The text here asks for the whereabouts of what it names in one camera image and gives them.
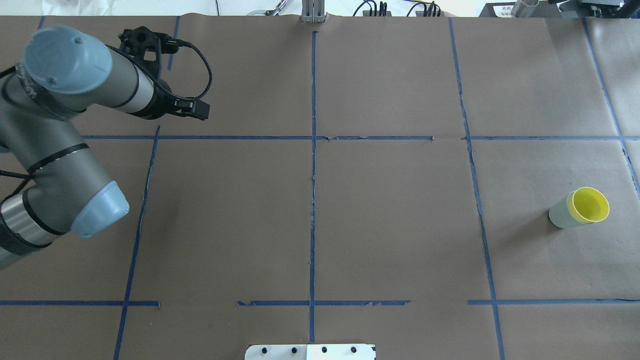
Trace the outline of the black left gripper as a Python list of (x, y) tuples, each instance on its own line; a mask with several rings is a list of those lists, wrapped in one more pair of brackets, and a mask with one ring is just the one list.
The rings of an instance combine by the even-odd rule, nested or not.
[(165, 80), (138, 75), (135, 92), (129, 100), (129, 114), (144, 120), (178, 116), (205, 121), (210, 118), (210, 105), (200, 99), (178, 99)]

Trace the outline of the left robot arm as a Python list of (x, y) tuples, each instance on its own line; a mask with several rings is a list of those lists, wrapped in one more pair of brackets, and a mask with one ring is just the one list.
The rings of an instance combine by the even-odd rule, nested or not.
[[(170, 115), (206, 120), (213, 72), (199, 48), (140, 26), (119, 47), (66, 25), (37, 30), (20, 63), (1, 73), (1, 151), (25, 173), (1, 200), (1, 268), (73, 233), (88, 239), (130, 212), (123, 191), (78, 132), (73, 119), (98, 105), (144, 120)], [(176, 95), (162, 80), (162, 55), (190, 48), (208, 82), (197, 96)]]

